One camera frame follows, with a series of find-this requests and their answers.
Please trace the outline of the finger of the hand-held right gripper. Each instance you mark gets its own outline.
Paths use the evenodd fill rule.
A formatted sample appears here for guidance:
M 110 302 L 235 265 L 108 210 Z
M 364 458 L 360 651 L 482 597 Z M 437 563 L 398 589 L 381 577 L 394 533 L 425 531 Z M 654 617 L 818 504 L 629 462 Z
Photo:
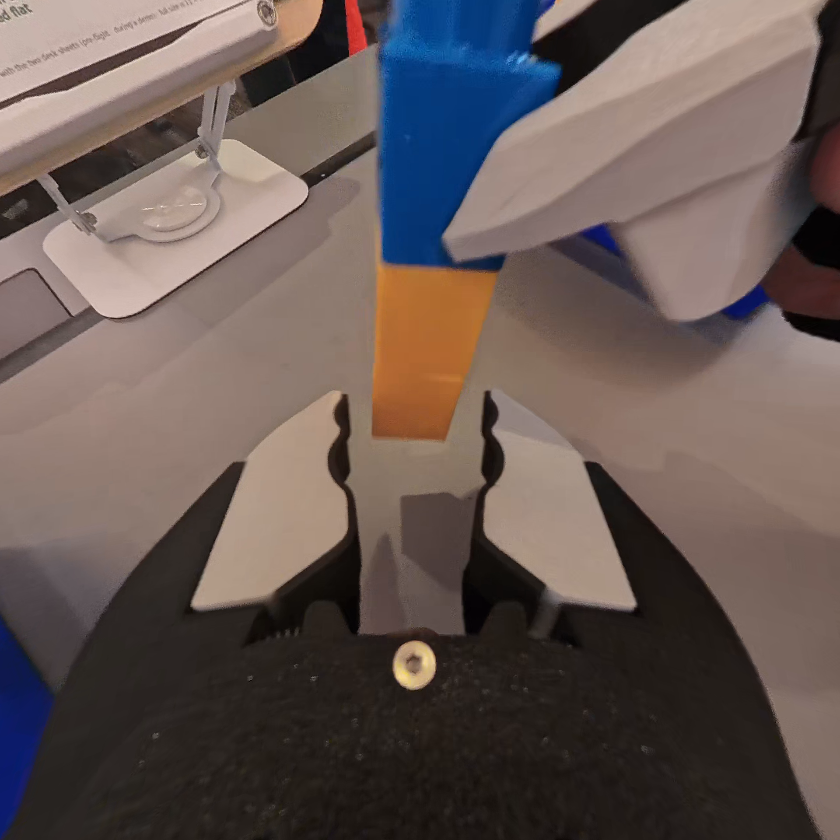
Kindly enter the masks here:
M 755 288 L 815 207 L 795 140 L 820 2 L 687 2 L 493 144 L 443 240 L 458 261 L 607 224 L 667 319 Z
M 534 26 L 532 40 L 538 41 L 555 29 L 569 23 L 591 5 L 592 1 L 552 1 L 549 6 L 543 9 L 543 3 L 541 2 L 541 15 Z

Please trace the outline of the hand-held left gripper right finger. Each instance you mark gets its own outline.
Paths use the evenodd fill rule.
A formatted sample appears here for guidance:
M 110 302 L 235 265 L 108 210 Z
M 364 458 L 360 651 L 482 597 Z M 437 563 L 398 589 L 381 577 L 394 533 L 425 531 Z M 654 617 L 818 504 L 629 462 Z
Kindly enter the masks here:
M 465 630 L 511 602 L 530 636 L 570 636 L 569 607 L 632 615 L 637 599 L 583 455 L 502 391 L 482 408 L 485 484 L 463 578 Z

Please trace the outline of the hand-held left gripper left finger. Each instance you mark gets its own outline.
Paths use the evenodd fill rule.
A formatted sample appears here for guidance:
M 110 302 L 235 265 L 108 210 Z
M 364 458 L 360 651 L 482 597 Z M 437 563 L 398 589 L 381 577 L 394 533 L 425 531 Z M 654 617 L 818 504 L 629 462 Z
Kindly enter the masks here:
M 256 606 L 282 633 L 331 602 L 360 629 L 361 544 L 350 476 L 348 396 L 329 392 L 247 456 L 191 608 Z

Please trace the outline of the blue plastic bin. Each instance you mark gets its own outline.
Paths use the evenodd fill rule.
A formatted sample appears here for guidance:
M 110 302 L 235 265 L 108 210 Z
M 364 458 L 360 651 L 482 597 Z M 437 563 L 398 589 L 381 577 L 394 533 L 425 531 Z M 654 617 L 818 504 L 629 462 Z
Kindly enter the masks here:
M 11 826 L 53 705 L 37 668 L 1 622 L 1 834 Z
M 624 252 L 615 241 L 610 228 L 605 224 L 587 228 L 579 234 L 580 237 L 592 243 L 602 251 L 617 257 L 625 266 L 629 266 Z M 730 306 L 720 310 L 720 314 L 731 320 L 744 320 L 760 310 L 770 302 L 770 297 L 760 287 L 756 286 Z

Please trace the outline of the blue mega block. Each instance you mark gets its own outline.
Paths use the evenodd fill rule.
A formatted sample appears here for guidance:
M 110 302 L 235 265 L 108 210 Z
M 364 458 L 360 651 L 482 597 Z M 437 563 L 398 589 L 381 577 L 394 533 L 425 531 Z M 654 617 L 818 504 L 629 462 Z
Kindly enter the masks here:
M 496 140 L 548 102 L 542 2 L 392 2 L 378 61 L 381 262 L 454 268 L 443 236 Z

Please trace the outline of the yellow mega block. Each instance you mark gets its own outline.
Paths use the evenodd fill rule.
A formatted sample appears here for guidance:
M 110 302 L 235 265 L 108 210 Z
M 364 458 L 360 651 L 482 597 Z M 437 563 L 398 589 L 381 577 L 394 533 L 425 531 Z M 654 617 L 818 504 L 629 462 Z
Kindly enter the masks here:
M 373 437 L 446 439 L 497 276 L 497 270 L 377 265 Z

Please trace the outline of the person's right hand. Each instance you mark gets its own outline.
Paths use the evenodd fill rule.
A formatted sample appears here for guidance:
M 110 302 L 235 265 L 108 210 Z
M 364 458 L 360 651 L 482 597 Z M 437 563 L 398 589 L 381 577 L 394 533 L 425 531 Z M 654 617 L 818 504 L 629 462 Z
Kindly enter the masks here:
M 816 146 L 808 169 L 816 210 L 763 279 L 763 289 L 784 312 L 839 319 L 839 126 Z

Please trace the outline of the orange traffic cone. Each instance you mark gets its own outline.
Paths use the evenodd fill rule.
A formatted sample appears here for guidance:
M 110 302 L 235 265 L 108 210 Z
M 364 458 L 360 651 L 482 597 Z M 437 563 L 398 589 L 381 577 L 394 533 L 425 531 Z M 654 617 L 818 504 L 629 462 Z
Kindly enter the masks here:
M 369 46 L 359 2 L 343 1 L 349 56 L 354 56 Z

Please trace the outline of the instruction sheet on white stand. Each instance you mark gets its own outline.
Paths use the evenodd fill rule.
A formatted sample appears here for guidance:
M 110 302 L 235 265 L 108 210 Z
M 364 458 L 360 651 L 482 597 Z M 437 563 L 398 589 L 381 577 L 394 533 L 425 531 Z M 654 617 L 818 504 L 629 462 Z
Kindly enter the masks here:
M 60 275 L 105 319 L 167 297 L 307 199 L 301 178 L 236 140 L 228 105 L 243 73 L 300 46 L 322 2 L 273 2 L 272 31 L 243 14 L 186 28 L 2 103 L 2 195 L 37 182 L 56 206 L 39 241 Z M 203 95 L 194 150 L 80 209 L 54 172 Z

